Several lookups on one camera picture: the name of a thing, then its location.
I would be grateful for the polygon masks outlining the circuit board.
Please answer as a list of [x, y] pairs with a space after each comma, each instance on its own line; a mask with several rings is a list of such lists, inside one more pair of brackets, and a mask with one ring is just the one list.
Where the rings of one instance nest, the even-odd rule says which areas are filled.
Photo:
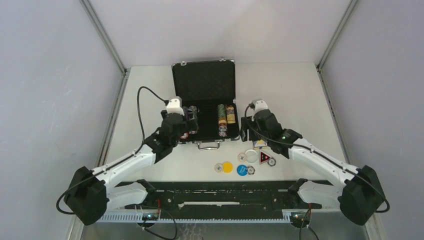
[[142, 217], [142, 221], [157, 221], [159, 216], [156, 213], [146, 213]]
[[293, 212], [290, 216], [290, 220], [292, 222], [309, 221], [310, 214], [307, 212]]

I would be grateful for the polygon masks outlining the white dealer button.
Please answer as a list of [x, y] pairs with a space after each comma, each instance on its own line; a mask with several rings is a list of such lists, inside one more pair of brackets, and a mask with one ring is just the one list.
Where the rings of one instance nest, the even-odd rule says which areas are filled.
[[259, 153], [254, 149], [248, 149], [244, 154], [248, 163], [255, 163], [259, 159]]

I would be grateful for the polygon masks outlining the shrink-wrapped blue chip stack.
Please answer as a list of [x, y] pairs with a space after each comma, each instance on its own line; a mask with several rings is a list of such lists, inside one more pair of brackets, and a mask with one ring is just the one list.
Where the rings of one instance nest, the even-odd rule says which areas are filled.
[[183, 115], [183, 122], [185, 123], [185, 127], [184, 127], [184, 133], [189, 133], [190, 134], [190, 125], [189, 125], [189, 109], [188, 109], [188, 107], [186, 107], [186, 106], [183, 106], [182, 107], [182, 110], [183, 110], [183, 113], [184, 113], [184, 115]]

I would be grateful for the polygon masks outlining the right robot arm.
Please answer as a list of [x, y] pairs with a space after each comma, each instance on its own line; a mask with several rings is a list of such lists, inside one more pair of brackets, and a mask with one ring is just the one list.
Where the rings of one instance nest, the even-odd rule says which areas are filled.
[[253, 137], [263, 140], [270, 149], [285, 158], [300, 163], [323, 177], [329, 184], [299, 179], [289, 194], [295, 208], [319, 204], [339, 209], [352, 223], [363, 226], [375, 213], [391, 209], [376, 171], [340, 161], [308, 142], [300, 133], [283, 128], [269, 109], [241, 118], [242, 141]]

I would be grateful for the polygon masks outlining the aluminium frame post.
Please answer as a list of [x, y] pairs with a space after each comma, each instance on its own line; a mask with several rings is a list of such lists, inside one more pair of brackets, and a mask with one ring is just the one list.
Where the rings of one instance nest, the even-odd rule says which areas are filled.
[[[336, 47], [339, 38], [341, 37], [341, 35], [343, 34], [343, 31], [347, 25], [347, 23], [349, 22], [350, 18], [352, 17], [353, 13], [355, 12], [358, 4], [360, 3], [359, 0], [350, 0], [348, 2], [348, 5], [346, 7], [346, 9], [343, 12], [343, 15], [340, 19], [340, 21], [338, 22], [335, 31], [333, 32], [318, 64], [316, 65], [316, 70], [320, 79], [320, 83], [322, 86], [322, 90], [324, 92], [326, 101], [327, 101], [327, 105], [328, 108], [330, 110], [331, 113], [331, 118], [333, 120], [333, 124], [336, 130], [336, 134], [340, 143], [340, 147], [342, 149], [342, 153], [344, 156], [344, 159], [350, 163], [350, 158], [349, 158], [349, 151], [347, 149], [346, 143], [344, 141], [344, 137], [343, 137], [343, 133], [341, 131], [340, 128], [340, 124], [339, 124], [339, 120], [338, 120], [338, 116], [336, 113], [336, 109], [334, 106], [335, 101], [332, 99], [331, 96], [331, 91], [330, 88], [328, 86], [328, 82], [325, 79], [325, 65], [327, 63], [327, 61], [329, 60], [332, 51], [334, 50], [334, 48]], [[385, 240], [386, 239], [386, 234], [385, 231], [383, 229], [381, 220], [379, 218], [378, 215], [373, 215], [370, 220], [368, 220], [368, 222], [365, 224], [365, 229], [366, 229], [366, 233], [368, 235], [368, 238], [370, 240]]]
[[119, 111], [123, 102], [124, 92], [126, 90], [130, 71], [128, 70], [127, 67], [125, 67], [124, 62], [122, 61], [122, 58], [120, 57], [115, 45], [113, 44], [112, 39], [107, 33], [107, 30], [104, 27], [98, 13], [96, 12], [93, 3], [90, 0], [79, 0], [79, 3], [81, 4], [82, 8], [86, 12], [90, 22], [92, 23], [94, 29], [99, 35], [99, 38], [101, 39], [105, 49], [109, 53], [110, 57], [112, 58], [113, 62], [115, 63], [115, 65], [117, 66], [120, 72], [118, 89], [113, 99], [111, 115], [108, 118], [108, 123], [107, 123], [107, 127], [103, 136], [102, 144], [100, 145], [99, 156], [95, 163], [95, 166], [99, 167], [106, 162], [108, 154], [111, 149], [113, 134], [115, 131], [115, 126], [117, 124]]

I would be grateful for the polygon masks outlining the left aluminium frame post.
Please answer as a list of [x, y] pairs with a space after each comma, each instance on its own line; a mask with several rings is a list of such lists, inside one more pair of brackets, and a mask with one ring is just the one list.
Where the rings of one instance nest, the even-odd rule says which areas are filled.
[[124, 62], [122, 61], [122, 58], [120, 57], [115, 45], [113, 44], [112, 39], [107, 33], [107, 30], [104, 27], [98, 13], [96, 12], [93, 3], [90, 0], [79, 0], [79, 3], [81, 4], [82, 8], [86, 12], [90, 22], [92, 23], [94, 29], [99, 35], [99, 38], [101, 39], [105, 49], [109, 53], [110, 57], [112, 58], [113, 62], [115, 63], [115, 65], [117, 66], [120, 72], [118, 89], [113, 99], [111, 115], [108, 118], [108, 123], [107, 123], [107, 127], [103, 136], [102, 144], [100, 145], [99, 156], [95, 163], [95, 166], [99, 167], [106, 162], [108, 154], [111, 149], [113, 134], [115, 131], [115, 126], [117, 124], [119, 111], [123, 102], [124, 92], [126, 90], [130, 71], [128, 70], [127, 67], [125, 67]]

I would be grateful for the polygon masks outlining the black aluminium poker case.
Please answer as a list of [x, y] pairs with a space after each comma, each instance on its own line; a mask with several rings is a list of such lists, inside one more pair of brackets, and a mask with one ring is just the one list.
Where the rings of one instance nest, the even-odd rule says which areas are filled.
[[[198, 132], [180, 144], [237, 141], [240, 124], [236, 105], [236, 64], [232, 59], [177, 62], [171, 66], [175, 94], [184, 107], [198, 109]], [[236, 123], [227, 123], [227, 136], [219, 135], [218, 105], [235, 108]]]

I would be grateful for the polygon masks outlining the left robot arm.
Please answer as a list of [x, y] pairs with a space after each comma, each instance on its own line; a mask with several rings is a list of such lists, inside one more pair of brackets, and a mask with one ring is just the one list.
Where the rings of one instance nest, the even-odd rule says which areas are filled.
[[135, 204], [145, 209], [153, 207], [157, 196], [147, 181], [137, 180], [129, 185], [120, 185], [121, 182], [167, 157], [185, 133], [196, 129], [195, 118], [166, 114], [161, 126], [144, 140], [140, 149], [100, 167], [79, 168], [63, 195], [64, 203], [86, 226], [109, 210]]

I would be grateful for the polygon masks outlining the red triangular card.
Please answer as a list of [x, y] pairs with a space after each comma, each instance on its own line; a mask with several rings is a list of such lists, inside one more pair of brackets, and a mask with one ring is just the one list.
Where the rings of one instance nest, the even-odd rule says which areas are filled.
[[272, 158], [273, 158], [272, 156], [270, 156], [268, 153], [266, 153], [262, 150], [259, 152], [259, 163], [260, 164], [267, 163]]

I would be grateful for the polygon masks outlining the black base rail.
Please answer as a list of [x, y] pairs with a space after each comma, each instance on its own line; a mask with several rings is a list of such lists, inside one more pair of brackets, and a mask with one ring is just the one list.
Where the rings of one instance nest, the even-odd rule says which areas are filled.
[[174, 218], [276, 217], [279, 211], [307, 210], [291, 187], [293, 180], [152, 181], [154, 191], [126, 209], [165, 210]]

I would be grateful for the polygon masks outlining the yellow round button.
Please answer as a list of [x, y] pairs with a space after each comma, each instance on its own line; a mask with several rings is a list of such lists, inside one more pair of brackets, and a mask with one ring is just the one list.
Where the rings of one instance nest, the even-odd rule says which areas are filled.
[[233, 167], [233, 164], [231, 162], [226, 161], [226, 162], [222, 163], [222, 171], [224, 173], [231, 173], [233, 171], [233, 168], [234, 167]]

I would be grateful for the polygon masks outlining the red five poker chip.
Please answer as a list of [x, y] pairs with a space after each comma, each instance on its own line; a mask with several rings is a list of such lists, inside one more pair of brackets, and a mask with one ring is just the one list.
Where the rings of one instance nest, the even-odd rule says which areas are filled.
[[189, 133], [188, 132], [185, 132], [181, 137], [180, 137], [180, 139], [181, 140], [185, 140], [185, 139], [187, 139], [189, 137]]

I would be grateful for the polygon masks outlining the yellow chip stack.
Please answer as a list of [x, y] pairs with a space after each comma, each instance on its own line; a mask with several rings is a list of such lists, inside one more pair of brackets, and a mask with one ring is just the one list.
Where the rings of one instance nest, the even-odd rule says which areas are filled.
[[233, 105], [226, 105], [225, 107], [226, 111], [226, 120], [228, 124], [235, 124], [236, 123], [236, 115], [235, 115], [235, 108]]

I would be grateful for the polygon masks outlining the playing card deck box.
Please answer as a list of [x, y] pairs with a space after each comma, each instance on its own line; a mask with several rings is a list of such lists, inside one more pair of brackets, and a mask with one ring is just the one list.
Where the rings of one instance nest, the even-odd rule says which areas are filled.
[[252, 142], [252, 145], [254, 149], [262, 149], [268, 146], [268, 144], [264, 140], [255, 140]]

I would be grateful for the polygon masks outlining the blue round button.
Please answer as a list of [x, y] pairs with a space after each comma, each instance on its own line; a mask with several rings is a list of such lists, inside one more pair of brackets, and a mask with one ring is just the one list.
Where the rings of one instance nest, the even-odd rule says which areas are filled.
[[246, 176], [248, 174], [248, 170], [247, 170], [247, 166], [244, 164], [240, 164], [237, 168], [236, 168], [236, 172], [239, 176]]

